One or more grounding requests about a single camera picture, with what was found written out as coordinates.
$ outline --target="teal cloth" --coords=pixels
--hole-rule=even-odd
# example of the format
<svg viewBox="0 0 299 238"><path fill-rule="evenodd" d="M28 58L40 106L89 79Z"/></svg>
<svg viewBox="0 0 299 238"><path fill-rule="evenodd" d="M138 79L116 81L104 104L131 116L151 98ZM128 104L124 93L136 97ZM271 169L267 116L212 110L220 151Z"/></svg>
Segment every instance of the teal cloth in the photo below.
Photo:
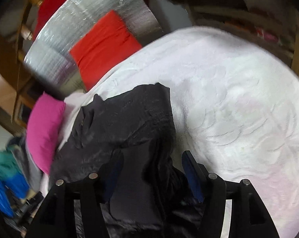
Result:
<svg viewBox="0 0 299 238"><path fill-rule="evenodd" d="M17 173L21 173L11 149L14 149L14 146L9 146L3 151L0 150L0 181L6 181Z"/></svg>

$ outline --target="reflective foil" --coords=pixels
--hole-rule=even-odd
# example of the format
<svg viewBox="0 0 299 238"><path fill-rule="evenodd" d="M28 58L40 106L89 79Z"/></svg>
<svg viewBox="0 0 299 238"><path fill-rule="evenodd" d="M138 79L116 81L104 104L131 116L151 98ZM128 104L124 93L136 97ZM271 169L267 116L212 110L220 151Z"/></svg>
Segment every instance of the reflective foil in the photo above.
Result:
<svg viewBox="0 0 299 238"><path fill-rule="evenodd" d="M26 67L62 96L83 89L69 51L111 9L142 45L162 36L158 21L143 0L67 0L38 34L25 57Z"/></svg>

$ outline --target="white sheet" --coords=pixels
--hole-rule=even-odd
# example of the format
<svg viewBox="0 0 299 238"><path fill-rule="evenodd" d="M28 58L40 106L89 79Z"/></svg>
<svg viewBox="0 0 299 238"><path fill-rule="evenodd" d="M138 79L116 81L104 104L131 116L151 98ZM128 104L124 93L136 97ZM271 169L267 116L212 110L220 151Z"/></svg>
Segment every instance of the white sheet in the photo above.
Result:
<svg viewBox="0 0 299 238"><path fill-rule="evenodd" d="M60 148L94 94L107 99L156 82L170 88L175 166L181 168L180 155L189 149L225 180L250 179L280 237L295 237L299 79L270 53L226 32L188 28L169 34L118 64L87 94L66 98ZM225 221L222 237L228 230Z"/></svg>

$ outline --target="metal screw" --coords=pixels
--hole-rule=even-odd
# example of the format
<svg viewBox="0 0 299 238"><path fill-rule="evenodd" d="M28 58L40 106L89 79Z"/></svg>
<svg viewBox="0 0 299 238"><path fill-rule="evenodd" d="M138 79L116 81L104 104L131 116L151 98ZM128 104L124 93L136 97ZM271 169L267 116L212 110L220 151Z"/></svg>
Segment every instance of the metal screw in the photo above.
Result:
<svg viewBox="0 0 299 238"><path fill-rule="evenodd" d="M57 180L57 181L55 182L55 184L56 184L57 186L60 186L60 185L63 185L63 184L64 184L64 181L63 181L62 179L59 179L59 180Z"/></svg>
<svg viewBox="0 0 299 238"><path fill-rule="evenodd" d="M242 183L246 186L250 185L250 180L249 179L243 179Z"/></svg>
<svg viewBox="0 0 299 238"><path fill-rule="evenodd" d="M209 178L212 179L212 180L215 180L215 179L217 179L217 177L218 177L218 176L217 176L216 174L214 174L214 173L210 173L208 176L209 176Z"/></svg>
<svg viewBox="0 0 299 238"><path fill-rule="evenodd" d="M98 177L98 174L97 174L97 173L89 174L89 178L90 178L90 179L96 179L97 177Z"/></svg>

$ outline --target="pile of clothes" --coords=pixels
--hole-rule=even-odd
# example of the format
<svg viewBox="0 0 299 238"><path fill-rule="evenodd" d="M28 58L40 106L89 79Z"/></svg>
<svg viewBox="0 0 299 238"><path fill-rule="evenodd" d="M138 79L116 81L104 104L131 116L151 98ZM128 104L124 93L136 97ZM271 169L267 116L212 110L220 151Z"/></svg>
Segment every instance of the pile of clothes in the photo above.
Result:
<svg viewBox="0 0 299 238"><path fill-rule="evenodd" d="M80 109L68 141L56 153L50 187L58 179L97 173L115 152L124 165L101 209L110 237L196 237L203 207L170 157L175 127L169 88L140 85ZM80 201L74 202L78 237L84 237Z"/></svg>
<svg viewBox="0 0 299 238"><path fill-rule="evenodd" d="M40 189L42 172L25 147L25 137L13 137L0 150L0 211L13 218L14 210Z"/></svg>

